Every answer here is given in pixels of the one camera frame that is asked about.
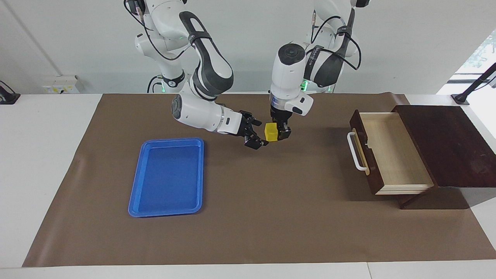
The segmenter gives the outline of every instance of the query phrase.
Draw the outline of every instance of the green light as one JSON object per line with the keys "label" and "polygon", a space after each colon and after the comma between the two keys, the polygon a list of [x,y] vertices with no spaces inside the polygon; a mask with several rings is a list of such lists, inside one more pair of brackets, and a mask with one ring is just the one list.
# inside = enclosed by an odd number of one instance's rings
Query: green light
{"label": "green light", "polygon": [[304,80],[303,80],[303,82],[302,82],[302,84],[300,85],[300,89],[301,89],[302,91],[306,91],[306,90],[307,90],[308,85],[309,85],[308,80],[304,79]]}

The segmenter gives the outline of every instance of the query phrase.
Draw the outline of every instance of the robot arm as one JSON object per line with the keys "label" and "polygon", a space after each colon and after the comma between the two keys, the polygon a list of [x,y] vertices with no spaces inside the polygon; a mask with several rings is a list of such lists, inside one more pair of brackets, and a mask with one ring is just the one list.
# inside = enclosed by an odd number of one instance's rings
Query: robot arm
{"label": "robot arm", "polygon": [[[353,7],[364,7],[368,3],[369,0],[351,0]],[[289,43],[279,49],[272,69],[270,87],[272,123],[265,126],[268,141],[287,139],[291,134],[288,119],[293,113],[305,116],[311,109],[313,99],[301,90],[303,78],[313,81],[319,87],[330,86],[337,82],[345,57],[351,56],[356,51],[352,49],[350,54],[348,48],[354,20],[355,10],[352,8],[348,24],[336,27],[341,20],[330,22],[331,27],[337,30],[333,38],[333,50],[315,45],[313,49],[306,51],[312,41]]]}
{"label": "robot arm", "polygon": [[[251,113],[234,112],[215,103],[220,94],[232,87],[233,70],[220,54],[199,18],[192,12],[185,11],[181,0],[144,0],[144,3],[148,11],[144,18],[146,19],[147,16],[151,18],[153,25],[150,26],[154,26],[154,30],[164,38],[167,51],[184,46],[185,44],[181,42],[187,39],[200,58],[193,75],[182,89],[170,91],[179,92],[172,102],[174,118],[195,128],[244,137],[245,145],[253,149],[267,145],[268,142],[262,140],[254,131],[253,125],[260,126],[261,122]],[[179,62],[160,59],[156,54],[150,54],[152,55],[155,56],[153,57],[155,60],[160,61],[159,65],[162,63],[167,70],[175,70],[174,74],[181,72],[184,75]]]}

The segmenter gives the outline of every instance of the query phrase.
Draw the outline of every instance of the white wall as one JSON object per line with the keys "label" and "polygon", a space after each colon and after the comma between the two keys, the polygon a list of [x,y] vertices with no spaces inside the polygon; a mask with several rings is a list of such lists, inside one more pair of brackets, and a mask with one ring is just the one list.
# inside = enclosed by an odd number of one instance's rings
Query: white wall
{"label": "white wall", "polygon": [[[189,0],[186,6],[232,65],[231,91],[265,91],[278,48],[310,29],[313,1]],[[435,94],[494,30],[495,8],[494,0],[372,0],[355,22],[363,66],[346,68],[336,92]],[[43,75],[58,72],[78,75],[90,92],[143,92],[158,73],[134,49],[142,29],[120,0],[0,0],[0,32],[0,79],[21,93],[41,93]],[[184,67],[191,72],[196,64],[188,50]]]}

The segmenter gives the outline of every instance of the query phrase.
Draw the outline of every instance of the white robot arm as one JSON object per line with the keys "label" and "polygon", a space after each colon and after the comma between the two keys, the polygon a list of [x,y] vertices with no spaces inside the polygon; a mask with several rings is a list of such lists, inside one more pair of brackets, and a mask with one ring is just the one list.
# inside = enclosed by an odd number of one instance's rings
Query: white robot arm
{"label": "white robot arm", "polygon": [[[325,6],[318,3],[329,3],[331,9],[327,8],[319,14],[319,7]],[[293,113],[305,116],[311,109],[313,99],[301,90],[303,79],[310,80],[320,88],[326,88],[337,82],[341,74],[343,63],[349,64],[355,70],[360,67],[361,50],[358,44],[351,38],[353,23],[355,20],[354,7],[365,7],[369,0],[351,0],[351,12],[348,23],[344,24],[338,15],[329,15],[329,11],[335,12],[338,9],[329,0],[317,0],[315,9],[319,17],[329,16],[324,23],[329,23],[330,30],[335,30],[334,36],[328,37],[331,42],[321,40],[319,43],[331,46],[326,49],[322,45],[315,43],[315,38],[310,42],[291,42],[282,46],[276,54],[274,67],[272,69],[272,85],[270,87],[270,115],[272,123],[265,127],[266,135],[277,135],[277,138],[267,138],[269,141],[287,139],[291,134],[288,126],[288,119]],[[345,57],[352,56],[356,50],[360,53],[358,66],[353,66]]]}
{"label": "white robot arm", "polygon": [[[144,26],[153,30],[138,35],[136,47],[158,62],[166,91],[178,92],[172,101],[174,118],[195,128],[244,137],[245,145],[253,149],[267,145],[253,130],[253,125],[262,123],[251,113],[234,112],[215,103],[217,96],[232,87],[233,70],[199,18],[185,11],[186,1],[128,0],[130,2],[133,2],[131,9],[136,7],[138,15],[142,15]],[[168,53],[186,44],[190,44],[200,58],[188,81],[180,62]]]}

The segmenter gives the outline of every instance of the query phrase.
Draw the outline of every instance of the wooden cabinet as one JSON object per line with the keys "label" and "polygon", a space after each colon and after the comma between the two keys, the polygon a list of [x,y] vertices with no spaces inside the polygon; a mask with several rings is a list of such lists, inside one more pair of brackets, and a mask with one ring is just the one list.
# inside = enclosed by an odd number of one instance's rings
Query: wooden cabinet
{"label": "wooden cabinet", "polygon": [[371,193],[396,195],[402,209],[466,209],[496,197],[496,155],[460,107],[357,110],[350,126]]}

